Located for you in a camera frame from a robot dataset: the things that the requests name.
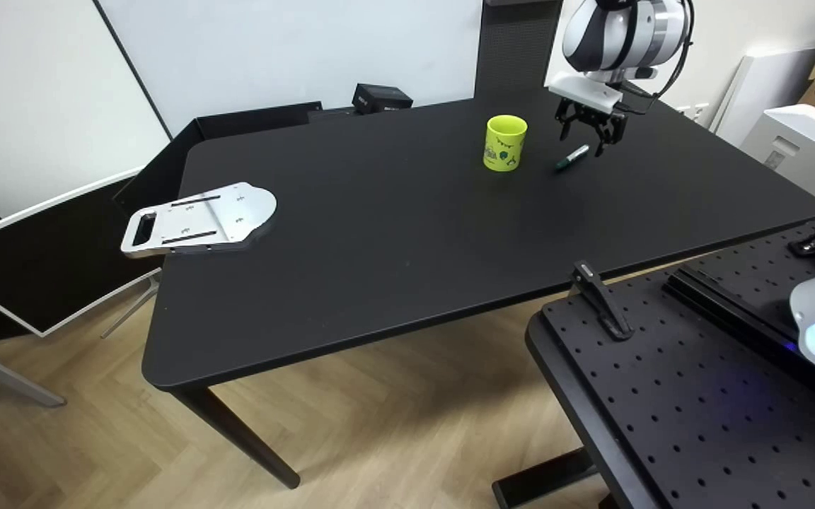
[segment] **yellow-green mug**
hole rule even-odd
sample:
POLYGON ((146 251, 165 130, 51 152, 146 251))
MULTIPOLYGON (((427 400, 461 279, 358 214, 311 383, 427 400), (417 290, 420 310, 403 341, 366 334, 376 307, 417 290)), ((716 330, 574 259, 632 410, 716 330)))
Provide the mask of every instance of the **yellow-green mug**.
POLYGON ((520 164, 528 122, 520 116, 494 116, 488 122, 485 167, 512 171, 520 164))

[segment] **wooden floor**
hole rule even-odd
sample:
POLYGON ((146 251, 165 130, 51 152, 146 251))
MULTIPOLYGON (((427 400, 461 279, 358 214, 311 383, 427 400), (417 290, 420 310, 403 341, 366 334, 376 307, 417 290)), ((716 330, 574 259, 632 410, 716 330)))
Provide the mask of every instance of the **wooden floor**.
MULTIPOLYGON (((525 347, 540 303, 373 341, 219 386, 300 475, 287 488, 143 379, 154 304, 131 297, 0 362, 68 399, 0 386, 0 506, 496 506, 494 481, 580 441, 525 347)), ((530 506, 598 506, 600 478, 530 506)))

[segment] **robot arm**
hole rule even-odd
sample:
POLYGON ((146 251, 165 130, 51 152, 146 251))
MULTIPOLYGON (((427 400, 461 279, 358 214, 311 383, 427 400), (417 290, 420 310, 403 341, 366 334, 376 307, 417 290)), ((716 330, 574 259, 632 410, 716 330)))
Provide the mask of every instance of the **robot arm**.
POLYGON ((682 72, 692 34, 692 0, 583 0, 561 34, 561 50, 578 72, 550 81, 561 95, 563 136, 571 122, 587 122, 600 136, 598 152, 618 144, 628 122, 620 81, 627 72, 652 75, 653 65, 682 53, 668 84, 653 94, 663 95, 682 72))

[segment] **green cup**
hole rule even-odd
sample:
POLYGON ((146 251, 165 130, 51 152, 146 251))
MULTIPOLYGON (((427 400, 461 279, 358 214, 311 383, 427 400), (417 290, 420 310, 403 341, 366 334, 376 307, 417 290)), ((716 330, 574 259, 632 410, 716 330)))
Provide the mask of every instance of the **green cup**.
POLYGON ((520 116, 494 116, 488 122, 485 167, 512 171, 520 167, 528 122, 520 116))

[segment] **floor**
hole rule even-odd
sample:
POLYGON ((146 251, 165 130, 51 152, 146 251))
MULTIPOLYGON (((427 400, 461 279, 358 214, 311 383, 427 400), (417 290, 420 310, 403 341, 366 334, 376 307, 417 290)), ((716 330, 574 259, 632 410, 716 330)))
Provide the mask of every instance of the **floor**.
MULTIPOLYGON (((0 386, 0 509, 14 506, 496 506, 494 481, 580 447, 525 345, 528 303, 219 386, 300 475, 287 488, 143 379, 154 304, 134 297, 0 362, 68 399, 0 386)), ((600 478, 530 502, 598 506, 600 478)))

